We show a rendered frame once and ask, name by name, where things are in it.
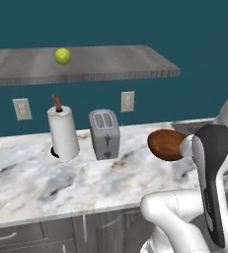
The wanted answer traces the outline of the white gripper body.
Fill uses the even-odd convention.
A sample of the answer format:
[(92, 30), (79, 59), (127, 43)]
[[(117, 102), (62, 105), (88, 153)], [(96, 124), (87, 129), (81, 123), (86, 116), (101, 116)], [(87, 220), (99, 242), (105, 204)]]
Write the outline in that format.
[(192, 148), (191, 148), (192, 138), (193, 138), (192, 134), (188, 135), (179, 145), (180, 152), (183, 157), (192, 157)]

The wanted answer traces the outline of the brown wooden bowl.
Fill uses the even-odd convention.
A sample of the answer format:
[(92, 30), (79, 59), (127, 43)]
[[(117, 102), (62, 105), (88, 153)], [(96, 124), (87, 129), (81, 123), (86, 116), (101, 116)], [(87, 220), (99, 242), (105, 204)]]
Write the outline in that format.
[(186, 137), (175, 130), (159, 129), (151, 132), (147, 138), (150, 151), (165, 161), (176, 161), (183, 158), (180, 144)]

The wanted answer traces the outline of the silver toaster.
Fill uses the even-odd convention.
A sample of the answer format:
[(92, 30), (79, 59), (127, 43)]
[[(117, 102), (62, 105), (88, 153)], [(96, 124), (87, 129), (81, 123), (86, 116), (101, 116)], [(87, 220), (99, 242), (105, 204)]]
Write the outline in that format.
[(118, 157), (120, 130), (115, 113), (109, 109), (94, 110), (89, 114), (90, 134), (98, 160)]

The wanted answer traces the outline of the white paper towel roll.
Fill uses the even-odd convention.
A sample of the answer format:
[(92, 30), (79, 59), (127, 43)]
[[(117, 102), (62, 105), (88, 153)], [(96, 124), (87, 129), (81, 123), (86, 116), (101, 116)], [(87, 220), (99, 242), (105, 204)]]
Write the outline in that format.
[(62, 111), (57, 112), (51, 107), (47, 111), (47, 118), (54, 153), (61, 162), (72, 160), (80, 151), (72, 110), (63, 106)]

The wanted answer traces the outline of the paper towel holder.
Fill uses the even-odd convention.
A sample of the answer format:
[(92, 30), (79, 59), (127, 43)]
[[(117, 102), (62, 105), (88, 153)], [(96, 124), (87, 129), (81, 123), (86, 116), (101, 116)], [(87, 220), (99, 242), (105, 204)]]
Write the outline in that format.
[(51, 138), (52, 138), (52, 150), (51, 153), (55, 156), (55, 157), (59, 157), (57, 151), (56, 151), (56, 139), (54, 136), (54, 123), (55, 120), (58, 118), (58, 114), (62, 113), (62, 106), (61, 106), (61, 102), (59, 97), (54, 94), (51, 96), (52, 102), (54, 104), (54, 106), (49, 110), (49, 125), (50, 125), (50, 129), (51, 129)]

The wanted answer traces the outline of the green round fruit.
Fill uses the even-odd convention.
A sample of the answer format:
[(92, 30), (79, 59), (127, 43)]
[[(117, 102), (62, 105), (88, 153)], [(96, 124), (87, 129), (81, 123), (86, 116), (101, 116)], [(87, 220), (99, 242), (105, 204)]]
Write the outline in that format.
[(61, 65), (68, 64), (71, 60), (71, 52), (69, 49), (61, 47), (55, 52), (54, 58)]

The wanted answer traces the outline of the grey drawer front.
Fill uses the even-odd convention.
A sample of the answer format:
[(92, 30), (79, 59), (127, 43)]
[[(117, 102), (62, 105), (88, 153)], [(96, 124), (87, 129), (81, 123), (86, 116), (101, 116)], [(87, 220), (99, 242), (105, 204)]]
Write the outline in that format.
[(46, 239), (61, 240), (74, 237), (73, 225), (70, 219), (51, 220), (0, 228), (0, 237), (13, 232), (17, 232), (17, 235), (12, 239), (0, 241), (0, 247), (43, 241)]

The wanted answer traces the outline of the white wall outlet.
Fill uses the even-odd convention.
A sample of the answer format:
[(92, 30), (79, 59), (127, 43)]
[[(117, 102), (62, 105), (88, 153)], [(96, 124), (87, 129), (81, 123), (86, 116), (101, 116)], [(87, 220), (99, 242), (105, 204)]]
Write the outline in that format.
[(32, 113), (28, 98), (13, 99), (13, 105), (18, 121), (32, 119)]
[(120, 111), (133, 112), (134, 111), (134, 91), (126, 91), (121, 93)]

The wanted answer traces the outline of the grey wooden wall shelf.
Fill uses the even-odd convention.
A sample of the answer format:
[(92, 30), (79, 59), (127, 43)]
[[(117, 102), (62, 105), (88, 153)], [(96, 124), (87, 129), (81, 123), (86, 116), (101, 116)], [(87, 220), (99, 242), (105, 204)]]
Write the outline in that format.
[(53, 47), (0, 49), (0, 87), (169, 78), (181, 73), (147, 45), (82, 46), (70, 52), (71, 61), (61, 65)]

